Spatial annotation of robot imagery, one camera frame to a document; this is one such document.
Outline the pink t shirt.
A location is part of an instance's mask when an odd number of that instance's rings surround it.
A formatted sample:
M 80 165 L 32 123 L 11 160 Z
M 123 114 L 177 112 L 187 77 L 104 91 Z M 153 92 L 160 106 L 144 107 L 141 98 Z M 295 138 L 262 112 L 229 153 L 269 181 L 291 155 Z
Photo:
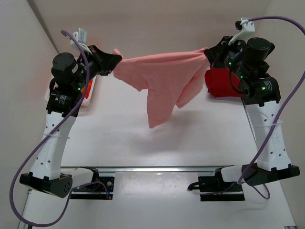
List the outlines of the pink t shirt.
M 202 90 L 209 62 L 205 49 L 123 58 L 115 78 L 138 91 L 147 90 L 150 128 L 167 122 L 175 106 L 182 108 Z

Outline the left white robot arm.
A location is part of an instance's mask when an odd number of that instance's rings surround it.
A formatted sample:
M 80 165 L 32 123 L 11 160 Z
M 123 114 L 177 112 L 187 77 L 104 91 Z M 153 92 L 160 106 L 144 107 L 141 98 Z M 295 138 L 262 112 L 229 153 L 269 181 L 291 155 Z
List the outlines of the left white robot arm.
M 60 198 L 66 197 L 81 181 L 89 190 L 99 186 L 100 178 L 92 167 L 78 168 L 72 174 L 61 172 L 61 160 L 68 135 L 79 113 L 78 102 L 85 94 L 86 82 L 95 76 L 110 74 L 122 57 L 105 53 L 96 46 L 89 46 L 85 57 L 75 59 L 63 52 L 54 57 L 47 103 L 47 119 L 44 130 L 46 142 L 39 147 L 38 155 L 28 173 L 20 176 L 19 182 L 36 191 Z

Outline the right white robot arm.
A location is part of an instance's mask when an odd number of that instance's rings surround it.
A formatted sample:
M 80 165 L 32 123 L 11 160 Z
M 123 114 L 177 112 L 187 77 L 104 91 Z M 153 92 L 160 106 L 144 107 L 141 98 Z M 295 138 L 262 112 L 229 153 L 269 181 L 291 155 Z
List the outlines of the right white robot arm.
M 249 164 L 218 168 L 213 177 L 190 184 L 188 190 L 206 186 L 213 194 L 219 194 L 242 183 L 255 187 L 300 175 L 284 144 L 279 119 L 284 104 L 280 103 L 279 85 L 267 72 L 265 59 L 274 48 L 273 43 L 263 38 L 245 42 L 225 36 L 216 46 L 204 51 L 213 68 L 227 69 L 229 76 L 239 79 L 235 91 L 242 96 L 258 151 Z

